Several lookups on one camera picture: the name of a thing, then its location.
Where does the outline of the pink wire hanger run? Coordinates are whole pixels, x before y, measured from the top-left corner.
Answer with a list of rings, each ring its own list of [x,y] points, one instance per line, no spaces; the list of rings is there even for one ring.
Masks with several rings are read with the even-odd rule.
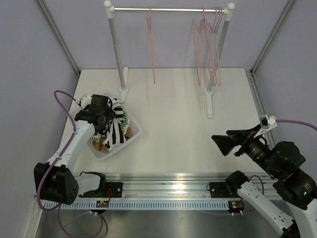
[[[215,7],[215,18],[214,22],[211,25],[206,22],[206,26],[210,32],[210,58],[211,58],[211,85],[220,86],[221,85],[221,76],[217,71],[219,70],[219,61],[220,61],[220,49],[219,49],[219,40],[218,40],[218,31],[220,24],[222,22],[223,13],[221,7]]]

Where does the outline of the green white striped tank top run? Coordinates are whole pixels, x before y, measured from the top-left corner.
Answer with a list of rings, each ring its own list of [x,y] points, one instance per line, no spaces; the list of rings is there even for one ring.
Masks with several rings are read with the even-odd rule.
[[[130,120],[128,118],[127,112],[123,111],[123,116],[117,115],[118,124],[120,125],[120,128],[125,135],[128,131]],[[100,133],[97,133],[96,135],[93,135],[90,137],[89,140],[94,142],[100,142],[102,138],[102,135]]]

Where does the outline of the light blue wire hanger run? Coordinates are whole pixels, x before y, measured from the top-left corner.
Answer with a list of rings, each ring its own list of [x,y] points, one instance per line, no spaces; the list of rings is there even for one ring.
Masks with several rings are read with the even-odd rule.
[[[213,24],[209,23],[208,20],[203,18],[204,37],[205,37],[205,48],[208,65],[208,73],[211,80],[212,86],[221,85],[221,76],[217,72],[219,69],[220,53],[218,49],[218,29],[222,22],[223,13],[221,7],[215,7],[215,18]]]

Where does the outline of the black white striped tank top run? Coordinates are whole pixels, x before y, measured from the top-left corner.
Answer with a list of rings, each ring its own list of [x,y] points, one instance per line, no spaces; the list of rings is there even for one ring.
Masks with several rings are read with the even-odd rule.
[[[120,132],[119,134],[123,134],[120,125],[118,124],[117,115],[123,116],[123,107],[122,107],[122,101],[117,98],[109,98],[107,99],[107,104],[110,106],[110,108],[114,111],[116,114],[116,117],[110,121],[110,123],[106,126],[105,130],[103,132],[99,132],[101,135],[106,136],[106,133],[108,131],[115,130],[115,133]]]

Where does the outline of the tan brown tank top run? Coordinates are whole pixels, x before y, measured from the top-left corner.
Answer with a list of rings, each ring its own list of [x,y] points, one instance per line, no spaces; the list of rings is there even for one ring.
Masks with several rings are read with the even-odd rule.
[[[132,137],[132,129],[128,127],[123,134],[120,132],[115,133],[115,130],[108,131],[106,136],[97,134],[90,138],[93,147],[98,151],[107,150],[109,152],[113,151],[115,148],[128,142]]]

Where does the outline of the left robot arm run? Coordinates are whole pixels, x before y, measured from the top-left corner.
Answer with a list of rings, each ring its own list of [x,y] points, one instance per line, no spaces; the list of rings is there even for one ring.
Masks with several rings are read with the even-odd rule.
[[[88,192],[95,197],[110,194],[105,175],[85,172],[76,177],[72,170],[84,145],[92,136],[103,132],[115,117],[111,99],[94,94],[90,103],[70,118],[73,131],[67,141],[46,163],[34,167],[36,198],[41,209],[43,200],[70,205],[79,195]]]

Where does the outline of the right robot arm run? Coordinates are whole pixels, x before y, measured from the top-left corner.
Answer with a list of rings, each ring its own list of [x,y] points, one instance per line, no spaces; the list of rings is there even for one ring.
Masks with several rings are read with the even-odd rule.
[[[235,156],[243,154],[252,159],[271,179],[277,194],[292,212],[288,216],[278,209],[253,185],[241,171],[235,171],[225,179],[225,192],[239,196],[250,203],[282,238],[315,238],[317,236],[317,184],[301,170],[305,162],[298,147],[289,141],[281,141],[269,149],[262,136],[273,127],[258,124],[251,129],[228,130],[225,135],[211,138],[227,156],[239,146]]]

